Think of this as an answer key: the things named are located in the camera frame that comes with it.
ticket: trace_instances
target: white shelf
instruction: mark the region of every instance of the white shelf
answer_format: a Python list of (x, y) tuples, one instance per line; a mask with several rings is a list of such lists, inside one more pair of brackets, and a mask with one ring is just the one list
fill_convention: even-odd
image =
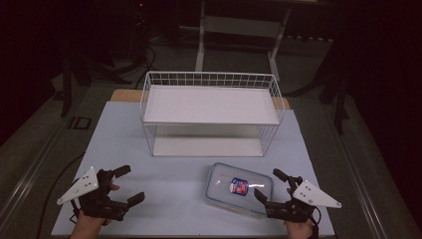
[(257, 125), (160, 125), (156, 156), (263, 156)]
[(264, 124), (280, 122), (267, 89), (151, 86), (145, 124)]

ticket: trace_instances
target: plastic container lid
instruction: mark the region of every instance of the plastic container lid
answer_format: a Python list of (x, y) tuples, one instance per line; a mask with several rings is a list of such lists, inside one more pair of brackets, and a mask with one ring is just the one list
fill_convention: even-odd
[(218, 206), (267, 215), (265, 206), (254, 196), (254, 188), (272, 200), (273, 184), (267, 175), (217, 162), (210, 170), (205, 196)]

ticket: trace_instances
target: dark background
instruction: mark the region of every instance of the dark background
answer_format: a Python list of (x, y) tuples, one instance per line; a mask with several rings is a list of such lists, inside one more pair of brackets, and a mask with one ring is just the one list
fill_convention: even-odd
[[(111, 2), (103, 2), (102, 11), (111, 9), (107, 7)], [(232, 4), (230, 7), (236, 9), (240, 6)], [(342, 16), (329, 15), (323, 12), (325, 10), (298, 10), (292, 16), (287, 33), (305, 36), (305, 39), (313, 35), (331, 38), (338, 26), (343, 26), (342, 31), (350, 29), (353, 34), (334, 41), (333, 54), (329, 55), (327, 64), (344, 61), (342, 52), (350, 50), (350, 43), (356, 39), (360, 40), (356, 42), (363, 39), (364, 51), (353, 64), (347, 91), (354, 97), (409, 210), (422, 228), (422, 196), (417, 190), (421, 186), (419, 95), (422, 92), (422, 47), (419, 45), (422, 43), (422, 4), (410, 0), (358, 1), (357, 6), (363, 14), (357, 19), (352, 18), (351, 26), (343, 26)], [(198, 1), (155, 1), (150, 7), (148, 11), (156, 17), (153, 21), (174, 34), (177, 31), (171, 26), (197, 25)], [(130, 27), (130, 18), (127, 19), (130, 7), (112, 9), (116, 11), (116, 19)], [(65, 34), (80, 40), (83, 43), (81, 50), (96, 60), (109, 59), (113, 42), (121, 41), (117, 36), (122, 35), (113, 31), (121, 28), (103, 25), (96, 12), (98, 6), (93, 2), (0, 1), (0, 145), (53, 95), (50, 80), (63, 70), (62, 39)], [(277, 12), (263, 14), (270, 18), (279, 17)], [(317, 21), (312, 20), (313, 16), (319, 19), (319, 25), (315, 25)]]

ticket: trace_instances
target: gray floor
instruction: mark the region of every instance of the gray floor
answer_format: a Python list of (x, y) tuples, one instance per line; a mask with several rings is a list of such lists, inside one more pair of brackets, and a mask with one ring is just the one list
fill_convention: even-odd
[[(151, 48), (156, 54), (153, 66), (157, 70), (194, 71), (196, 48), (158, 44)], [(329, 43), (321, 41), (286, 40), (277, 58), (282, 91), (309, 83), (328, 48)], [(135, 82), (143, 71), (125, 78)], [(204, 71), (270, 73), (270, 68), (265, 52), (207, 49)], [(11, 212), (8, 222), (2, 224), (5, 227), (1, 238), (35, 238), (43, 204), (55, 179), (69, 162), (85, 152), (112, 92), (134, 86), (117, 85), (95, 73), (93, 76), (96, 79), (89, 88), (74, 84), (74, 104), (67, 118), (60, 118), (61, 102), (49, 100), (0, 148), (0, 186), (4, 192), (0, 202)], [(61, 76), (53, 79), (58, 88), (60, 81)], [(422, 238), (353, 98), (346, 99), (350, 119), (343, 122), (344, 135), (340, 136), (332, 123), (333, 106), (321, 105), (317, 100), (320, 90), (288, 100), (297, 115), (319, 186), (342, 202), (341, 209), (328, 211), (337, 238)], [(73, 116), (91, 118), (93, 123), (88, 130), (67, 129)], [(35, 183), (22, 192), (26, 199), (18, 204), (8, 202), (15, 185), (28, 185), (28, 181), (20, 179), (34, 161), (43, 163), (32, 167), (39, 168), (39, 173), (33, 178)], [(69, 188), (78, 166), (79, 161), (72, 164), (55, 185), (41, 238), (54, 238), (50, 234), (60, 211), (56, 200)]]

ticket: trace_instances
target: white wire basket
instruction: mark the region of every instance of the white wire basket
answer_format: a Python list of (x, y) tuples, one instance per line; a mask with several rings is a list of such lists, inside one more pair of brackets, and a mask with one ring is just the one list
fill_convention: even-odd
[(140, 118), (152, 155), (264, 156), (284, 109), (273, 75), (148, 72)]

